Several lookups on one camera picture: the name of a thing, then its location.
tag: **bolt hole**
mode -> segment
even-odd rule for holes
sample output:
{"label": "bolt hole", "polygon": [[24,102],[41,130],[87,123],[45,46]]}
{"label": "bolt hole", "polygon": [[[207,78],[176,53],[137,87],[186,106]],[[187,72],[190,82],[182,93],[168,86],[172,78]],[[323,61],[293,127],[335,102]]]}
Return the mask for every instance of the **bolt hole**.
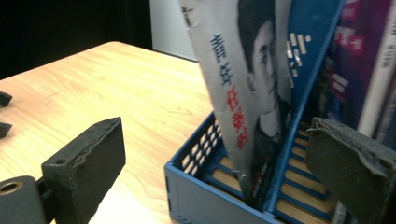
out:
{"label": "bolt hole", "polygon": [[15,192],[20,189],[22,185],[23,183],[21,181],[6,183],[0,188],[0,195],[6,195]]}
{"label": "bolt hole", "polygon": [[66,161],[67,161],[67,159],[59,159],[59,160],[56,161],[56,164],[57,164],[57,165],[62,165],[62,164],[64,164]]}

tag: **purple book cover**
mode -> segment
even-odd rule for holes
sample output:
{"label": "purple book cover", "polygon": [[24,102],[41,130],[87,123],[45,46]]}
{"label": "purple book cover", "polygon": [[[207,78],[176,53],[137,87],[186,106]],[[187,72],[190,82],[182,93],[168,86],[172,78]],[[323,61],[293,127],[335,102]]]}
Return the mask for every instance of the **purple book cover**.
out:
{"label": "purple book cover", "polygon": [[329,57],[332,97],[328,117],[357,129],[380,51],[391,0],[349,0]]}

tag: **man's portrait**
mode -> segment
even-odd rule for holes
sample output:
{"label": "man's portrait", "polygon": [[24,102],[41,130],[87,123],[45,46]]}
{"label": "man's portrait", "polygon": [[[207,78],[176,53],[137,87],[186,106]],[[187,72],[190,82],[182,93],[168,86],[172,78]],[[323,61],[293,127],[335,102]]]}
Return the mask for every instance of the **man's portrait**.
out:
{"label": "man's portrait", "polygon": [[250,167],[252,186],[267,189],[269,183],[259,184],[258,179],[264,176],[268,182],[273,175],[290,112],[290,105],[277,92],[275,0],[239,0],[237,25],[248,70],[247,86],[259,111]]}

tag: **magazine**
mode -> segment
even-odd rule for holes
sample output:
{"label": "magazine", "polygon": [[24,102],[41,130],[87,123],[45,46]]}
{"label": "magazine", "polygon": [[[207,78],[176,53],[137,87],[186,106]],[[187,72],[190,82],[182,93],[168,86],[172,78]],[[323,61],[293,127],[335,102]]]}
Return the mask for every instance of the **magazine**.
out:
{"label": "magazine", "polygon": [[244,198],[261,210],[291,113],[291,0],[179,0]]}
{"label": "magazine", "polygon": [[396,63],[396,1],[346,1],[329,52],[327,116],[372,137]]}

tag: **white wall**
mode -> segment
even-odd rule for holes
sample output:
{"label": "white wall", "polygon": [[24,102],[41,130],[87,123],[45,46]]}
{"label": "white wall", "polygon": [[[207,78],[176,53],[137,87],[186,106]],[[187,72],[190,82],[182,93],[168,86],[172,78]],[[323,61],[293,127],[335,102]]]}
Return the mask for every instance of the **white wall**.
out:
{"label": "white wall", "polygon": [[196,61],[177,0],[150,0],[153,48]]}

